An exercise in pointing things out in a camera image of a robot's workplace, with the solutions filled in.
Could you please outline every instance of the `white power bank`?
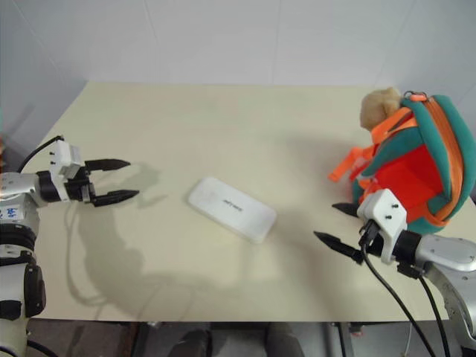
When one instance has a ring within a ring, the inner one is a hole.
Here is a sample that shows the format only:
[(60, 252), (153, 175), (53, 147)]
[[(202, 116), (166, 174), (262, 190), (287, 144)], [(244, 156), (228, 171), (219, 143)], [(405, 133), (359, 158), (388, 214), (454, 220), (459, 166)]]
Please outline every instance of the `white power bank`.
[(276, 220), (276, 211), (213, 177), (202, 179), (188, 202), (215, 222), (261, 243)]

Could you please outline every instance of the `white wall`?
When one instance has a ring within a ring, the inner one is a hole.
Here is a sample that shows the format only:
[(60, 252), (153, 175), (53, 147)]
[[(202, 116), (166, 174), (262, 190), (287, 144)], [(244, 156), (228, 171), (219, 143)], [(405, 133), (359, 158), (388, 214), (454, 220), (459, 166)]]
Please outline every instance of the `white wall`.
[(0, 0), (0, 12), (0, 104), (20, 155), (85, 80), (397, 84), (450, 95), (476, 132), (476, 1)]

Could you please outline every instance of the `backpack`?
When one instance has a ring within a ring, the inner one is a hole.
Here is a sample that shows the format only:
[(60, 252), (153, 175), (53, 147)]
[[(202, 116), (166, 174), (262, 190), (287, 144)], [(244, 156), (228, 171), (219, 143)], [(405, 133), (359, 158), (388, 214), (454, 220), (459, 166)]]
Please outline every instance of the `backpack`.
[(373, 128), (373, 145), (354, 147), (329, 175), (350, 171), (353, 201), (388, 188), (407, 210), (408, 230), (443, 229), (476, 179), (476, 144), (451, 100), (406, 92), (401, 107)]

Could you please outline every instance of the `plush toy head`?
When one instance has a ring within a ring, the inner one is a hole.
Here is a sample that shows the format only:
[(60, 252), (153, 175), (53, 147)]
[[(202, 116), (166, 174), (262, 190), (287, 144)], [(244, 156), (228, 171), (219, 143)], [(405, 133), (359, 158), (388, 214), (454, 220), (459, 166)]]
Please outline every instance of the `plush toy head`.
[(360, 126), (371, 131), (400, 108), (401, 99), (398, 89), (394, 87), (367, 94), (362, 100)]

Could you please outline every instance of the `table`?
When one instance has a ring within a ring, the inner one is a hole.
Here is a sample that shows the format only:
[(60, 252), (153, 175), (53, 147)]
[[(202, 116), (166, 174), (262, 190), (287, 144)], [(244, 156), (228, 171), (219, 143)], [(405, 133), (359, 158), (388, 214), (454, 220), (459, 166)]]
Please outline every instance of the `table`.
[[(104, 208), (56, 203), (40, 211), (42, 318), (115, 321), (400, 321), (364, 266), (318, 242), (326, 231), (357, 245), (358, 219), (332, 209), (348, 183), (327, 174), (355, 145), (371, 88), (160, 86), (89, 83), (48, 138), (64, 134), (85, 160), (132, 166), (95, 173), (99, 193), (139, 189)], [(25, 172), (48, 167), (38, 155)], [(205, 176), (265, 202), (278, 218), (254, 245), (186, 203)], [(474, 239), (468, 201), (443, 234)], [(416, 319), (434, 319), (418, 282), (374, 262)], [(440, 295), (438, 304), (443, 311)]]

